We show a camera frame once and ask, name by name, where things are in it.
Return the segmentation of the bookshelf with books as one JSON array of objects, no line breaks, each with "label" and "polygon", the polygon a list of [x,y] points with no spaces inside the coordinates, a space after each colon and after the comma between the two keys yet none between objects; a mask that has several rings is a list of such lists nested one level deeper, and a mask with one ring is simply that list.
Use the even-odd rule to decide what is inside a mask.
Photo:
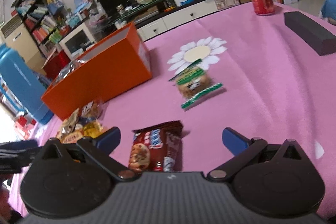
[{"label": "bookshelf with books", "polygon": [[38,50],[48,57],[63,38],[64,4],[60,0],[14,0],[11,5],[18,13]]}]

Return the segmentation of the dark grey rectangular box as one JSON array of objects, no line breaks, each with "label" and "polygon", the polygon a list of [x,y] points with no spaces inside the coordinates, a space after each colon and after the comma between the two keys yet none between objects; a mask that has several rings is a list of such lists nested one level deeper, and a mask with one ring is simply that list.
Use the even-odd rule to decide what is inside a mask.
[{"label": "dark grey rectangular box", "polygon": [[335,35],[299,11],[284,13],[285,25],[319,56],[335,53]]}]

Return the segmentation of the white microwave oven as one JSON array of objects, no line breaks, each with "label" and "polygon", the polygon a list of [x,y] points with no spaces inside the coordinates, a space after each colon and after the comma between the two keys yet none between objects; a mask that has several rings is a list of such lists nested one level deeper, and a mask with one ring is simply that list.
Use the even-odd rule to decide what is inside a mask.
[{"label": "white microwave oven", "polygon": [[60,40],[59,45],[72,60],[78,53],[83,53],[94,43],[96,43],[96,39],[90,31],[88,24],[82,22],[71,30],[71,32],[66,34],[66,36]]}]

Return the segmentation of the white tv cabinet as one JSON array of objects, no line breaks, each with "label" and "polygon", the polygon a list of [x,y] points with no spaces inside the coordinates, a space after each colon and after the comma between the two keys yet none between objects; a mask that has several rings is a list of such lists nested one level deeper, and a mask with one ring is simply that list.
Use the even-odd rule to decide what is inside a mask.
[{"label": "white tv cabinet", "polygon": [[149,40],[173,28],[181,26],[195,19],[202,18],[217,12],[215,0],[204,0],[188,7],[181,7],[181,10],[172,12],[162,18],[137,28],[137,32],[143,41]]}]

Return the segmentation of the white air conditioner unit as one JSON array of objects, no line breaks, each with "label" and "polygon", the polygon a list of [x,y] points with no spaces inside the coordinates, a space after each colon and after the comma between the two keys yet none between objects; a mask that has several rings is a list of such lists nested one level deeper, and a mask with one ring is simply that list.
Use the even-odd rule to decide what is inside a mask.
[{"label": "white air conditioner unit", "polygon": [[46,58],[35,45],[19,15],[13,16],[1,27],[1,38],[8,47],[19,53],[29,68],[46,75],[42,68]]}]

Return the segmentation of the clear bread pastry pack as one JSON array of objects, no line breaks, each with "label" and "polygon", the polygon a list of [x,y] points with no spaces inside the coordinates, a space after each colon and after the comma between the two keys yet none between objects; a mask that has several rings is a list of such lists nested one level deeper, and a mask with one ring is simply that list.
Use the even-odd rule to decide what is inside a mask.
[{"label": "clear bread pastry pack", "polygon": [[59,131],[63,127],[69,128],[74,126],[78,121],[89,122],[94,119],[98,120],[102,114],[102,111],[102,102],[100,100],[91,101],[86,105],[77,108],[67,119],[65,119],[60,126]]}]

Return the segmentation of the silver foil snack bag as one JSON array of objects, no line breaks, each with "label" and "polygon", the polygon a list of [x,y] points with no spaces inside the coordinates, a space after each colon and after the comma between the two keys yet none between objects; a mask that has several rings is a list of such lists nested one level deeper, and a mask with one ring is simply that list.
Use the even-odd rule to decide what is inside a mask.
[{"label": "silver foil snack bag", "polygon": [[67,76],[69,76],[75,69],[79,68],[81,65],[85,64],[86,61],[79,59],[79,60],[72,60],[70,63],[68,63],[58,74],[56,77],[54,84],[59,83],[61,80],[65,79]]}]

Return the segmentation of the blue thermos jug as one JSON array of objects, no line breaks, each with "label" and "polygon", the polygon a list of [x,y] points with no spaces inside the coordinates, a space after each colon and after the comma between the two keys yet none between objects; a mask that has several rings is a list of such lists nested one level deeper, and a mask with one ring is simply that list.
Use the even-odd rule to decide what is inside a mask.
[{"label": "blue thermos jug", "polygon": [[46,88],[26,65],[19,53],[1,44],[1,79],[25,110],[40,124],[47,124],[53,112],[42,101]]}]

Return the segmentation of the pink tablecloth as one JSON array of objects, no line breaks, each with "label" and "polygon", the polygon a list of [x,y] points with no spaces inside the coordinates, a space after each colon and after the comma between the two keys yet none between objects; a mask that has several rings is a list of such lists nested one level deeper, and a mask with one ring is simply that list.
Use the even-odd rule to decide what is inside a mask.
[{"label": "pink tablecloth", "polygon": [[[153,77],[109,101],[103,125],[121,130],[112,158],[129,161],[133,130],[179,120],[184,171],[209,172],[231,158],[222,143],[230,127],[272,144],[295,139],[326,186],[319,215],[335,215],[335,55],[319,56],[284,23],[290,7],[258,16],[250,3],[165,32],[145,44]],[[223,87],[183,110],[170,82],[183,55],[209,46],[205,67]]]}]

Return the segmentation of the yellow orange snack bag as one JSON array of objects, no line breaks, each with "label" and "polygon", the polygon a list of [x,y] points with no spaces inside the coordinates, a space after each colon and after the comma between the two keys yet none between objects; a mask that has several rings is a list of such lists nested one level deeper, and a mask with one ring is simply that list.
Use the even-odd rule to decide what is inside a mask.
[{"label": "yellow orange snack bag", "polygon": [[102,124],[94,119],[89,122],[78,121],[74,126],[69,128],[62,128],[58,134],[57,138],[63,144],[76,143],[78,140],[84,137],[96,138],[106,132],[106,128]]}]

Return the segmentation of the blue cushion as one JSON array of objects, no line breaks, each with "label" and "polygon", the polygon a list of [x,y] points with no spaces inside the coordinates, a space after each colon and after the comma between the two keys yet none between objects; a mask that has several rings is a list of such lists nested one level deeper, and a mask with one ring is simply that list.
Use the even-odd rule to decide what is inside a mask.
[{"label": "blue cushion", "polygon": [[325,0],[321,8],[322,18],[336,20],[336,0]]}]

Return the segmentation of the orange cardboard box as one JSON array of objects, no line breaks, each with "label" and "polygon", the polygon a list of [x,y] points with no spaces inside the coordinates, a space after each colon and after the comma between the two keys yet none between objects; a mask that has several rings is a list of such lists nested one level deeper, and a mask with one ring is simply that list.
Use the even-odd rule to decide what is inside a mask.
[{"label": "orange cardboard box", "polygon": [[77,58],[79,67],[52,85],[42,101],[60,119],[94,100],[106,102],[150,80],[149,51],[129,23]]}]

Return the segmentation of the green clear cookie pack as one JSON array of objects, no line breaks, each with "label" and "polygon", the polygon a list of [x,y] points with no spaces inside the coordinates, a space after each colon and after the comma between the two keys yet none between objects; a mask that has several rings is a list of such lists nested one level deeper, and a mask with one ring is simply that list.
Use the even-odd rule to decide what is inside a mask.
[{"label": "green clear cookie pack", "polygon": [[169,79],[177,87],[179,93],[185,100],[181,104],[181,109],[186,110],[198,103],[205,96],[220,90],[223,87],[221,82],[214,81],[200,67],[203,60],[197,59],[177,75]]}]

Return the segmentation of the brown chocolate cookie pack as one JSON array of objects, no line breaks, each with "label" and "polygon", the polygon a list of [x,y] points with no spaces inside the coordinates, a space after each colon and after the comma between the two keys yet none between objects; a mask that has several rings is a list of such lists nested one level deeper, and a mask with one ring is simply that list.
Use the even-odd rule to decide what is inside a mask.
[{"label": "brown chocolate cookie pack", "polygon": [[183,124],[169,121],[133,130],[128,168],[134,172],[172,172],[179,154]]}]

